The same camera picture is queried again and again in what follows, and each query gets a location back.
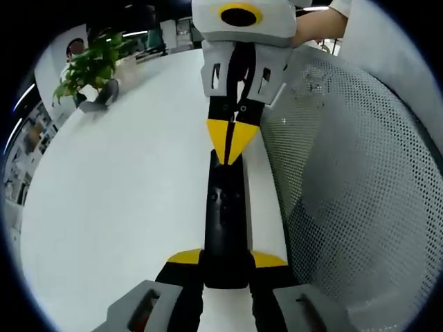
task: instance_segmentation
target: black circle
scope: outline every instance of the black circle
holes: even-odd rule
[[[248,10],[231,8],[223,11],[221,20],[230,26],[252,26],[257,21],[257,17]]]

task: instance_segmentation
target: green leaves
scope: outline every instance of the green leaves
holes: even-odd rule
[[[60,103],[63,96],[75,96],[86,85],[91,85],[96,90],[101,89],[116,71],[117,60],[127,55],[120,50],[130,42],[123,43],[121,33],[103,32],[89,44],[83,54],[70,63],[65,80],[54,91],[58,102]]]

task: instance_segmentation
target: yellow circle marking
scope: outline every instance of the yellow circle marking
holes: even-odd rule
[[[260,9],[258,9],[255,6],[250,5],[248,3],[227,3],[226,5],[223,5],[219,8],[219,17],[221,18],[222,13],[228,9],[243,9],[243,10],[246,10],[246,11],[254,14],[255,23],[253,24],[253,26],[255,24],[259,24],[263,19],[263,15],[262,15],[262,12],[260,11]]]

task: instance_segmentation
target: table surface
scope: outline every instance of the table surface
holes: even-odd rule
[[[139,65],[140,85],[102,114],[77,110],[39,163],[21,260],[61,331],[90,331],[168,257],[203,248],[210,141],[201,50]],[[287,258],[261,135],[244,152],[253,248]],[[254,331],[248,290],[204,290],[200,331]]]

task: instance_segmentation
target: person's arm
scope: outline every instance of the person's arm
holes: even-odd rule
[[[328,10],[310,12],[297,18],[292,46],[309,40],[343,37],[350,11],[350,0],[334,0]]]

